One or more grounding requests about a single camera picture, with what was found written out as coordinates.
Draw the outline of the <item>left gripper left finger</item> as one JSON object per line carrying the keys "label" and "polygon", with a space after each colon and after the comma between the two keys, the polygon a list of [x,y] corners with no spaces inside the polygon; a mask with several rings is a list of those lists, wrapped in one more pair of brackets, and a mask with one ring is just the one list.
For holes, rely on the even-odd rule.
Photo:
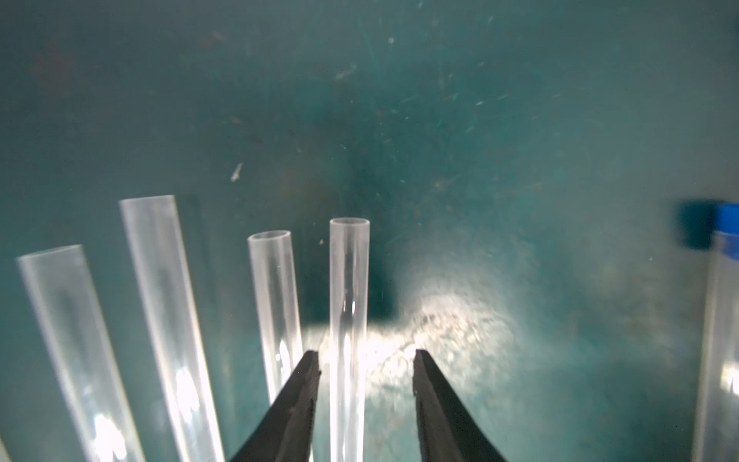
{"label": "left gripper left finger", "polygon": [[308,462],[319,392],[319,354],[308,350],[233,462]]}

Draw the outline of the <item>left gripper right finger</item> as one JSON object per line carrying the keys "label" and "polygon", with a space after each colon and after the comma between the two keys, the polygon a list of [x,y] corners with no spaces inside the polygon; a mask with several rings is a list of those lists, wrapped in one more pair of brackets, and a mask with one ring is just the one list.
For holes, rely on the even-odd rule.
{"label": "left gripper right finger", "polygon": [[413,366],[421,459],[504,462],[503,455],[481,431],[431,354],[417,350]]}

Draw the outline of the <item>test tube three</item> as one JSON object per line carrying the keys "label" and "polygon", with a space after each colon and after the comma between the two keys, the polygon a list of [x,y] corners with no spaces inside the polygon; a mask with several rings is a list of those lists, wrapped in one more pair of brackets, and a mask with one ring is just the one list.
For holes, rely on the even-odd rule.
{"label": "test tube three", "polygon": [[175,197],[119,207],[179,459],[223,461]]}

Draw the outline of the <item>test tube four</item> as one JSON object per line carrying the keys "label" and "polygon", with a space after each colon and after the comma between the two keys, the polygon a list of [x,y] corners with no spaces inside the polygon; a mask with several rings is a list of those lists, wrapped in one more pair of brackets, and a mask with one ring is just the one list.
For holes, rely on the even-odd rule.
{"label": "test tube four", "polygon": [[274,402],[304,354],[292,233],[257,233],[248,246],[269,401]]}

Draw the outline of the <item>test tube five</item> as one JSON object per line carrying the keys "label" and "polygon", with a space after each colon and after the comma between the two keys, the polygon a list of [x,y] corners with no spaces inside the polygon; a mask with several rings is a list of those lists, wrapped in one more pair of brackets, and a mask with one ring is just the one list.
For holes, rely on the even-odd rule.
{"label": "test tube five", "polygon": [[329,223],[330,460],[364,459],[371,223]]}

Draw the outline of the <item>test tube six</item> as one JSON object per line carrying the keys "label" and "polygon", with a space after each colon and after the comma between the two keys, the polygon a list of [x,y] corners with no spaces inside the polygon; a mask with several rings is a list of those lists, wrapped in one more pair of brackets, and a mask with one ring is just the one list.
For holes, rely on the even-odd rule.
{"label": "test tube six", "polygon": [[693,461],[738,459],[738,205],[718,208],[712,234]]}

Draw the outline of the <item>test tube two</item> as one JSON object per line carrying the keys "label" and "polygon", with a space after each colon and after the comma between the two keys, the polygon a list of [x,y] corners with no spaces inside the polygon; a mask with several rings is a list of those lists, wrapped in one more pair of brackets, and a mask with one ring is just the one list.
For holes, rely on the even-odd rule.
{"label": "test tube two", "polygon": [[86,460],[144,461],[84,248],[17,265]]}

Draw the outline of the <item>test tube one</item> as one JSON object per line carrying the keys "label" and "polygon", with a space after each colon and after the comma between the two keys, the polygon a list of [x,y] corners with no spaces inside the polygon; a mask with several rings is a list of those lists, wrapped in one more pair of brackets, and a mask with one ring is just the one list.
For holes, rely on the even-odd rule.
{"label": "test tube one", "polygon": [[0,462],[12,462],[2,440],[0,440]]}

